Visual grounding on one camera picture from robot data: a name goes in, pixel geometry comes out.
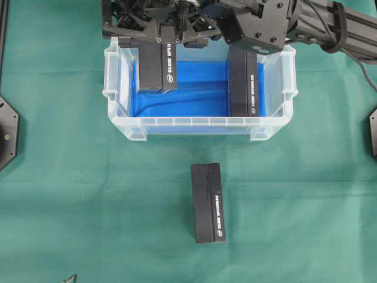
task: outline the black rectangular block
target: black rectangular block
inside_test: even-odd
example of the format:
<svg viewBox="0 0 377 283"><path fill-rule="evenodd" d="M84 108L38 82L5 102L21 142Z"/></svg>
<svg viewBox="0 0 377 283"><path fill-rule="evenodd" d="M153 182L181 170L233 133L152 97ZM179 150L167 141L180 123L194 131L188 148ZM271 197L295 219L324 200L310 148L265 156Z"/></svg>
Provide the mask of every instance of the black rectangular block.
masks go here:
<svg viewBox="0 0 377 283"><path fill-rule="evenodd" d="M228 56L229 114L232 117L259 115L257 54L231 46Z"/></svg>
<svg viewBox="0 0 377 283"><path fill-rule="evenodd" d="M191 165L197 243L225 242L220 164Z"/></svg>

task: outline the screw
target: screw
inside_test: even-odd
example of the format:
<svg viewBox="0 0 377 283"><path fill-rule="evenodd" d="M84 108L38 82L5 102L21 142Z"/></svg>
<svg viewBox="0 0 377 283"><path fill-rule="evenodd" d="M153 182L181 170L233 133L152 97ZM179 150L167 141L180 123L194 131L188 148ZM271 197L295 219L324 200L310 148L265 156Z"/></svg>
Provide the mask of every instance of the screw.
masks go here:
<svg viewBox="0 0 377 283"><path fill-rule="evenodd" d="M309 38L309 42L310 42L310 43L317 43L318 40L317 40L315 37L310 37L310 38Z"/></svg>
<svg viewBox="0 0 377 283"><path fill-rule="evenodd" d="M297 39L298 41L302 41L302 40L304 40L304 39L305 39L305 34L297 34L297 35L296 35L296 39Z"/></svg>

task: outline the green tablecloth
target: green tablecloth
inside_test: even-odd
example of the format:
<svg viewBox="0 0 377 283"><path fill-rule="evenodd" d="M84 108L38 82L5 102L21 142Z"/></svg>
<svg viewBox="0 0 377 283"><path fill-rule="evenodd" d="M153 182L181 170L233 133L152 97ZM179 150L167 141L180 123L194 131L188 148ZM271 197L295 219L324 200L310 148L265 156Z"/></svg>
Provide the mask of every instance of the green tablecloth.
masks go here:
<svg viewBox="0 0 377 283"><path fill-rule="evenodd" d="M350 59L296 47L295 115L269 141L135 143L101 95L99 0L10 2L1 95L21 121L0 173L1 282L376 282L377 94ZM377 16L373 0L342 2ZM204 162L221 163L224 244L193 238L190 165Z"/></svg>

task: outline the black metal bracket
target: black metal bracket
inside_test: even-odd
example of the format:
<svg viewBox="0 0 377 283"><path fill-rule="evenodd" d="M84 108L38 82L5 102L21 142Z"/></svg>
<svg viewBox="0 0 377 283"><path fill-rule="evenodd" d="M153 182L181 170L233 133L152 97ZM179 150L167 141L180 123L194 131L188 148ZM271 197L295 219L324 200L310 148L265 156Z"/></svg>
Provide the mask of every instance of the black metal bracket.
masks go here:
<svg viewBox="0 0 377 283"><path fill-rule="evenodd" d="M377 159L377 109L369 117L369 120L371 122L373 157Z"/></svg>
<svg viewBox="0 0 377 283"><path fill-rule="evenodd" d="M0 97L0 170L16 157L17 132L18 114Z"/></svg>

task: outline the blue cloth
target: blue cloth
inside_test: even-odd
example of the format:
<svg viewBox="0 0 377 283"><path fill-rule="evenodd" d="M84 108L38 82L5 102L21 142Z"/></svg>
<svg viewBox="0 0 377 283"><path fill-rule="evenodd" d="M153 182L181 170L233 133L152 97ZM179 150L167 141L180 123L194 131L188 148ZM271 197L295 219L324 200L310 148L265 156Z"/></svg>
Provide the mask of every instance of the blue cloth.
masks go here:
<svg viewBox="0 0 377 283"><path fill-rule="evenodd" d="M258 71L262 73L259 75L259 89L262 90L263 64L258 65ZM180 61L177 63L177 82L178 90L167 94L137 94L134 87L132 116L229 116L226 62Z"/></svg>

